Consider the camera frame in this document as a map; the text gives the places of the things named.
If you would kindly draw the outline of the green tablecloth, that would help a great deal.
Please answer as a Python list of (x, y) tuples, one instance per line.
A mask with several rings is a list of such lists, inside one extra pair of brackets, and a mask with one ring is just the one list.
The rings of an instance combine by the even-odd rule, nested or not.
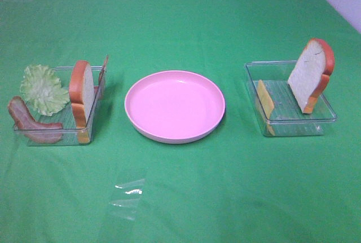
[[(312, 37), (336, 66), (322, 136), (267, 138), (244, 64), (295, 60)], [(89, 145), (29, 147), (9, 100), (29, 64), (101, 65), (106, 89)], [(183, 145), (138, 133), (129, 87), (151, 73), (200, 73), (226, 114)], [(107, 212), (122, 169), (146, 170), (134, 221)], [(1, 0), (2, 242), (359, 242), (360, 34), (325, 0)]]

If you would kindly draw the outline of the bread slice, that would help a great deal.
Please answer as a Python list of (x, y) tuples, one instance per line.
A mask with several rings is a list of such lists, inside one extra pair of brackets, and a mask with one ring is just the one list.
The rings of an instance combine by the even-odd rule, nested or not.
[(287, 81), (302, 113), (313, 112), (318, 97), (328, 85), (334, 66), (331, 46), (323, 39), (310, 39)]
[(80, 144), (90, 142), (90, 134), (86, 129), (94, 102), (94, 80), (91, 66), (87, 61), (76, 62), (69, 83), (69, 98), (77, 129), (85, 129), (77, 133)]

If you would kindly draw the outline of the clear plastic film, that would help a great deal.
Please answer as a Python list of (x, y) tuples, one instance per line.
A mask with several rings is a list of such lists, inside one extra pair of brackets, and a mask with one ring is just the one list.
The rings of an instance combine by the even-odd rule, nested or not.
[(122, 169), (112, 186), (107, 205), (108, 214), (116, 219), (136, 220), (145, 182), (145, 169)]

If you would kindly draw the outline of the curved bacon strip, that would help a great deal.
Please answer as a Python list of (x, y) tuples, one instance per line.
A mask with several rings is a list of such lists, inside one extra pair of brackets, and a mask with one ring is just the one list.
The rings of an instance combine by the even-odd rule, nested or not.
[[(60, 130), (63, 124), (57, 123), (40, 123), (36, 121), (30, 114), (23, 99), (19, 96), (14, 96), (8, 103), (8, 112), (15, 125), (20, 130)], [(36, 143), (53, 144), (62, 139), (62, 133), (46, 134), (37, 132), (35, 134), (26, 133), (26, 137)]]

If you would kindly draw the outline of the straight ham strip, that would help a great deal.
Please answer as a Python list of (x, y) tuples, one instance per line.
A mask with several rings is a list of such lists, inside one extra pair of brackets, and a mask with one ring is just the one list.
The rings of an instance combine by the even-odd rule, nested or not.
[(102, 89), (101, 83), (104, 80), (104, 74), (106, 73), (107, 64), (108, 64), (108, 55), (106, 55), (103, 65), (102, 65), (102, 69), (99, 73), (98, 85), (94, 87), (94, 93), (95, 93), (95, 95), (98, 94), (99, 99), (101, 99), (103, 97), (103, 89)]

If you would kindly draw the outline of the green lettuce leaf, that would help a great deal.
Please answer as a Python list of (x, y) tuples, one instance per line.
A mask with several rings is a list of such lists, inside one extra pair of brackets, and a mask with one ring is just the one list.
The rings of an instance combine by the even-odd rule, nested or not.
[(69, 93), (55, 71), (47, 65), (29, 65), (24, 69), (20, 93), (43, 116), (60, 112), (69, 103)]

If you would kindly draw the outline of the right clear plastic container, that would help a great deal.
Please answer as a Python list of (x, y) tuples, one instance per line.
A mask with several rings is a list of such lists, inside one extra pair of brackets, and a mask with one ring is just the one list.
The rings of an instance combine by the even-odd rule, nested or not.
[(275, 136), (314, 136), (323, 135), (337, 115), (327, 98), (320, 95), (311, 114), (303, 114), (287, 84), (288, 77), (296, 65), (295, 60), (254, 61), (246, 63), (246, 88), (256, 114), (261, 133), (265, 136), (265, 126), (257, 109), (257, 83), (261, 79), (274, 102), (270, 124)]

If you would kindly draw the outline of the yellow cheese slice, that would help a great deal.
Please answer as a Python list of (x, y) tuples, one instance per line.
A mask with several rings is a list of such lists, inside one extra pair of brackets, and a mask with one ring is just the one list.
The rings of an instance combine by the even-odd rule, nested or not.
[(266, 136), (275, 136), (274, 128), (270, 124), (270, 117), (275, 106), (265, 83), (261, 79), (257, 83), (257, 96), (259, 99), (257, 109), (261, 115), (262, 123), (265, 126), (264, 134)]

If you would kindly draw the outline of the pink round plate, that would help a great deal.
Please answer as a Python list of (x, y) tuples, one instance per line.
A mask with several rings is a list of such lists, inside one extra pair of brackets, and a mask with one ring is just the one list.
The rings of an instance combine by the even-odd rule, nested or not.
[(167, 70), (134, 83), (125, 96), (124, 108), (142, 135), (157, 142), (184, 144), (210, 134), (221, 122), (226, 102), (208, 78)]

